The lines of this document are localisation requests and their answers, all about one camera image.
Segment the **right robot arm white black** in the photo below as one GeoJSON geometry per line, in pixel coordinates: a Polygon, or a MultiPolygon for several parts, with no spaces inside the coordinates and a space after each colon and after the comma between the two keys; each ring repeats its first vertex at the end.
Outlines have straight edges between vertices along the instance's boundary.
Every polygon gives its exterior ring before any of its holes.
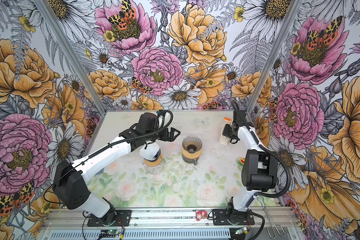
{"type": "Polygon", "coordinates": [[[242,144],[245,154],[241,173],[243,187],[231,198],[227,206],[227,219],[233,225],[249,224],[250,206],[258,197],[278,198],[280,194],[269,194],[277,183],[278,160],[262,143],[254,125],[247,121],[247,112],[232,102],[233,121],[226,124],[222,135],[231,144],[242,144]]]}

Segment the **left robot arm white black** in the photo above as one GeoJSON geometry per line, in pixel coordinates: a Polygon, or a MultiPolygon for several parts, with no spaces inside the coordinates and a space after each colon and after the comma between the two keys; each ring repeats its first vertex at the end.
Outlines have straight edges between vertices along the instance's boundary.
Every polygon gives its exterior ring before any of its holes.
{"type": "Polygon", "coordinates": [[[88,212],[100,224],[112,225],[117,220],[114,206],[92,193],[87,183],[116,159],[136,149],[140,150],[147,166],[158,166],[162,162],[162,153],[157,141],[174,142],[180,135],[178,130],[170,127],[172,121],[173,113],[169,110],[160,110],[156,114],[144,113],[138,123],[121,132],[101,149],[71,163],[60,162],[51,185],[54,193],[67,209],[88,212]]]}

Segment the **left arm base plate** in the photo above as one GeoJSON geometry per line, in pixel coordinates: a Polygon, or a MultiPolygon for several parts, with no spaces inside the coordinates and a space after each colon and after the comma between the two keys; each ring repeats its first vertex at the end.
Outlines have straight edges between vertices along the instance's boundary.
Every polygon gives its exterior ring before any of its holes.
{"type": "Polygon", "coordinates": [[[131,220],[132,210],[110,209],[103,217],[90,214],[88,227],[127,227],[131,220]]]}

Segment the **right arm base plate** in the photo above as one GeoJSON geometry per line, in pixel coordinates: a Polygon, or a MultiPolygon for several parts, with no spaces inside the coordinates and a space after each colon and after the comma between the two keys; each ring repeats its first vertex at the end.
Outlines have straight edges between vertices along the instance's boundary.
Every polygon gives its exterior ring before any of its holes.
{"type": "Polygon", "coordinates": [[[212,218],[215,226],[252,226],[255,224],[254,217],[249,212],[236,210],[228,213],[227,209],[213,209],[212,218]]]}

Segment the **grey glass dripper cone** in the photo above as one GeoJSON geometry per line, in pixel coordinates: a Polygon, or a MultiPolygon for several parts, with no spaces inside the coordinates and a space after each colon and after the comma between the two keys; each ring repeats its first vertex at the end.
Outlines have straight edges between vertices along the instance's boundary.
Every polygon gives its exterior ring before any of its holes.
{"type": "Polygon", "coordinates": [[[196,153],[203,147],[202,140],[196,136],[188,136],[182,142],[183,149],[188,153],[196,153]]]}

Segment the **white paper coffee filter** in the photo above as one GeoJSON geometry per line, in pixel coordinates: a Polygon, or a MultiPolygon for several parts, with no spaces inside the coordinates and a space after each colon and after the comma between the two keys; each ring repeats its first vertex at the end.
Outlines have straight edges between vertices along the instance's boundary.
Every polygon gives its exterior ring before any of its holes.
{"type": "Polygon", "coordinates": [[[140,155],[149,162],[156,162],[161,155],[161,149],[156,142],[147,141],[139,151],[140,155]]]}

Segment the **grey ribbed glass pitcher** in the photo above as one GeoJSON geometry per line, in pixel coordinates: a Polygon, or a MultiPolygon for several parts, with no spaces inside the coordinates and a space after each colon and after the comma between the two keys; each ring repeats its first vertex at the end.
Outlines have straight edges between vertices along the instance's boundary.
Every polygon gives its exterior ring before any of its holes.
{"type": "Polygon", "coordinates": [[[199,158],[190,159],[183,156],[183,160],[188,164],[194,164],[195,166],[198,165],[199,158]]]}

